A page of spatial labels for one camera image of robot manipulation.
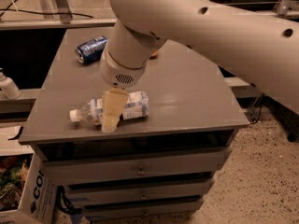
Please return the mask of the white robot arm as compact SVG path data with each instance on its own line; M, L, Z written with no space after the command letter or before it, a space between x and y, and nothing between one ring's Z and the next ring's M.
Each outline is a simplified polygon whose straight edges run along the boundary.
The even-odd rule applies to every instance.
M116 23L100 64L134 86L150 55L173 40L299 113L299 24L207 0L109 0Z

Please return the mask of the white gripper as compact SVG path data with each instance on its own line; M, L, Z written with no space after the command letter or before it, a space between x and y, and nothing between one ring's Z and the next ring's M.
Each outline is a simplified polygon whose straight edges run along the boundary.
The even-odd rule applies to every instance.
M128 93L126 88L133 87L142 77L146 69L128 68L117 63L105 46L100 62L100 72L104 81L112 88L103 96L102 132L113 133L120 121L120 115L127 103Z

